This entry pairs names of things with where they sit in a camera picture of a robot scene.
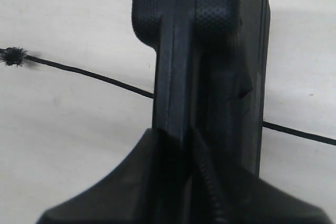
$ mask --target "white background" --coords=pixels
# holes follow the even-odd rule
[[[132,0],[0,0],[0,48],[153,91],[155,54]],[[265,120],[336,138],[336,0],[270,0]],[[44,67],[0,66],[0,223],[34,223],[110,172],[151,125],[152,101]],[[261,177],[336,221],[336,147],[264,130]]]

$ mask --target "black cord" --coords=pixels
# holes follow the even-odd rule
[[[129,90],[131,92],[134,92],[136,94],[142,95],[144,97],[153,99],[154,98],[154,94],[150,93],[148,91],[139,89],[137,87],[128,85],[126,83],[123,83],[121,81],[117,81],[105,76],[101,76],[99,74],[96,73],[92,73],[86,70],[82,70],[79,68],[74,68],[74,67],[70,67],[70,66],[66,66],[63,64],[59,64],[53,61],[49,61],[49,60],[43,60],[40,58],[37,58],[35,56],[30,56],[28,55],[27,50],[23,49],[23,48],[17,48],[17,47],[12,47],[12,48],[6,48],[6,49],[1,49],[0,48],[0,62],[5,62],[6,65],[11,66],[11,65],[17,65],[17,66],[22,66],[23,64],[23,60],[30,60],[39,64],[43,64],[43,65],[47,65],[50,67],[54,67],[54,68],[58,68],[64,71],[69,71],[69,72],[74,72],[74,73],[79,73],[82,74],[84,76],[88,76],[88,77],[92,77],[107,83],[110,83],[112,85],[121,87],[123,89]],[[263,121],[263,127],[274,130],[274,131],[278,131],[278,132],[283,132],[289,135],[293,135],[293,136],[297,136],[297,137],[302,137],[302,138],[306,138],[306,139],[310,139],[313,141],[317,141],[320,143],[325,143],[325,144],[330,144],[330,145],[336,145],[336,140],[332,139],[332,138],[328,138],[328,137],[324,137],[324,136],[320,136],[320,135],[315,135],[315,134],[311,134],[311,133],[306,133],[303,131],[298,131],[298,130],[294,130],[288,127],[284,127],[284,126],[280,126],[278,124],[273,124],[273,123],[269,123],[269,122],[265,122]]]

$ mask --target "white wall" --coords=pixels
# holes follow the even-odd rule
[[[0,0],[0,47],[152,91],[154,52],[131,0]],[[270,0],[265,120],[336,138],[335,0]],[[111,171],[150,126],[149,99],[44,66],[0,66],[1,223],[47,207]],[[261,176],[336,221],[336,147],[264,130]]]

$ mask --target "black string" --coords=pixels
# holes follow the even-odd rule
[[[59,63],[56,63],[56,62],[52,62],[52,61],[49,61],[49,60],[43,60],[43,59],[40,59],[40,58],[37,58],[37,57],[34,57],[34,56],[30,56],[30,55],[27,55],[25,57],[25,59],[36,62],[36,63],[39,63],[39,64],[43,64],[43,65],[47,65],[47,66],[50,66],[50,67],[58,68],[58,69],[61,69],[61,70],[74,72],[74,73],[79,73],[79,74],[82,74],[84,76],[92,77],[92,78],[110,83],[112,85],[121,87],[123,89],[132,91],[132,92],[137,93],[139,95],[142,95],[144,97],[147,97],[147,98],[150,98],[150,99],[154,98],[153,93],[150,93],[148,91],[139,89],[137,87],[128,85],[126,83],[123,83],[123,82],[120,82],[120,81],[117,81],[117,80],[114,80],[114,79],[111,79],[111,78],[108,78],[108,77],[105,77],[105,76],[101,76],[101,75],[96,74],[96,73],[92,73],[92,72],[82,70],[82,69],[79,69],[79,68],[65,66],[65,65],[62,65],[62,64],[59,64]],[[297,137],[301,137],[301,138],[306,138],[306,139],[310,139],[310,140],[317,141],[317,142],[320,142],[320,143],[325,143],[325,144],[330,144],[330,145],[335,145],[336,146],[336,140],[334,140],[332,138],[328,138],[328,137],[324,137],[324,136],[320,136],[320,135],[315,135],[315,134],[311,134],[311,133],[307,133],[307,132],[303,132],[303,131],[294,130],[294,129],[291,129],[291,128],[288,128],[288,127],[280,126],[278,124],[273,124],[273,123],[269,123],[269,122],[265,122],[265,121],[263,122],[263,127],[268,128],[270,130],[283,132],[283,133],[286,133],[286,134],[289,134],[289,135],[293,135],[293,136],[297,136]]]
[[[40,58],[37,58],[37,57],[34,57],[34,56],[30,56],[30,55],[27,55],[25,57],[25,59],[36,62],[36,63],[39,63],[39,64],[43,64],[43,65],[47,65],[47,66],[50,66],[50,67],[58,68],[58,69],[61,69],[61,70],[64,70],[64,71],[79,73],[79,74],[82,74],[84,76],[92,77],[92,78],[110,83],[112,85],[121,87],[123,89],[132,91],[132,92],[137,93],[139,95],[142,95],[144,97],[148,97],[148,98],[151,98],[151,99],[154,98],[154,95],[151,92],[148,92],[148,91],[139,89],[137,87],[128,85],[128,84],[123,83],[121,81],[117,81],[117,80],[114,80],[114,79],[111,79],[111,78],[108,78],[108,77],[105,77],[105,76],[101,76],[100,74],[92,73],[92,72],[82,70],[82,69],[79,69],[79,68],[66,66],[66,65],[63,65],[63,64],[59,64],[59,63],[56,63],[56,62],[49,61],[49,60],[43,60],[43,59],[40,59]]]

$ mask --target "black plastic object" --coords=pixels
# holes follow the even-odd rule
[[[328,223],[257,177],[268,0],[133,0],[132,22],[157,53],[152,129],[38,224]]]

